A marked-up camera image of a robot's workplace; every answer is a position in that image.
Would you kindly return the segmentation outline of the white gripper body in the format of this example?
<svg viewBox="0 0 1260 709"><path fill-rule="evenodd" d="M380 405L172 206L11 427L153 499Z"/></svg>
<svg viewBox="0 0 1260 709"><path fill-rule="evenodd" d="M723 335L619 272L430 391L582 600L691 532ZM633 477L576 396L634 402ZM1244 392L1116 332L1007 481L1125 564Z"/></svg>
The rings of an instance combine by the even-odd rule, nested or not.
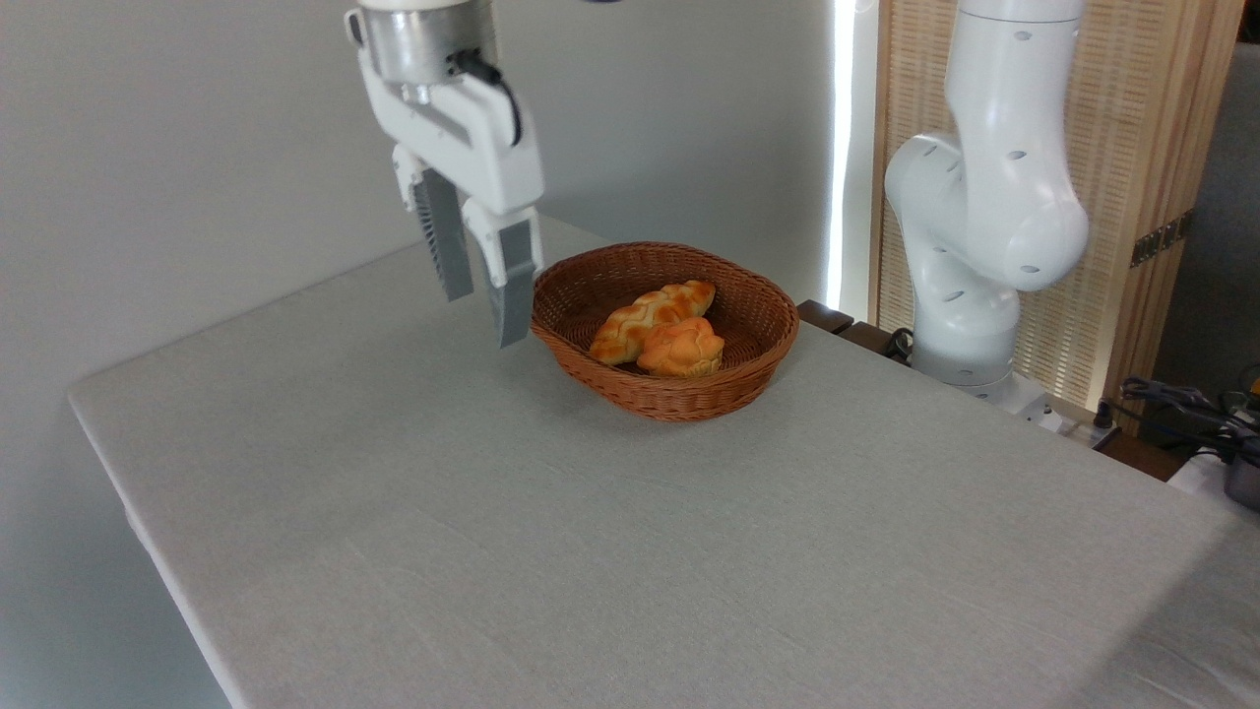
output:
<svg viewBox="0 0 1260 709"><path fill-rule="evenodd" d="M514 113L503 89L476 76L428 84L422 103L407 102L399 87L373 69L358 50L365 94L383 133L404 145L454 181L491 214L534 207L544 190L533 121L525 107Z"/></svg>

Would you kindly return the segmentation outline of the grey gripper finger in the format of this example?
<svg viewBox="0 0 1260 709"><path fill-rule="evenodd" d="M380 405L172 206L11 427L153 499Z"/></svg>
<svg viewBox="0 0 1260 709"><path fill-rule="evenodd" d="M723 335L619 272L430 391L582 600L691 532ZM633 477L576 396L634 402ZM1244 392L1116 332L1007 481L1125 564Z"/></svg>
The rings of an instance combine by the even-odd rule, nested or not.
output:
<svg viewBox="0 0 1260 709"><path fill-rule="evenodd" d="M508 349L530 332L533 282L544 268L538 212L525 207L496 215L469 196L461 214L483 256L498 345Z"/></svg>
<svg viewBox="0 0 1260 709"><path fill-rule="evenodd" d="M406 212L418 218L446 298L455 301L472 293L456 185L401 144L392 151L392 166Z"/></svg>

